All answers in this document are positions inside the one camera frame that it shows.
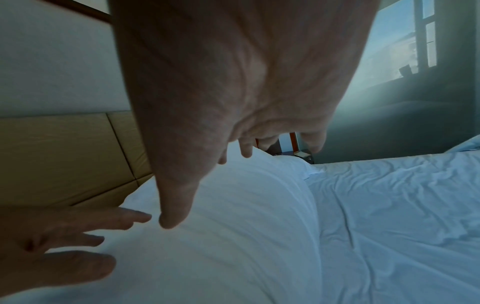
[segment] gray wall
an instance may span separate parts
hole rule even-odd
[[[129,110],[110,25],[0,1],[0,117]]]

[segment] upholstered headboard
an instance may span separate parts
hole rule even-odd
[[[131,112],[0,119],[0,205],[118,206],[152,176]]]

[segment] headboard panel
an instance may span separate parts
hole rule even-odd
[[[139,184],[105,113],[0,119],[0,168],[3,206],[120,205]]]

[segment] white pillow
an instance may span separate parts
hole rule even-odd
[[[296,156],[278,155],[274,158],[279,161],[284,170],[298,175],[303,180],[309,178],[312,174],[322,173],[322,170]]]
[[[322,273],[319,223],[303,180],[272,165],[255,149],[244,159],[238,143],[228,162],[200,184],[189,217],[162,230],[152,178],[122,207],[153,214],[128,231],[95,231],[109,253],[111,276],[78,286],[43,288],[5,303],[319,303]]]

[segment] white bed sheet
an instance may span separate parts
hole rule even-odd
[[[480,302],[480,151],[316,166],[322,303]]]

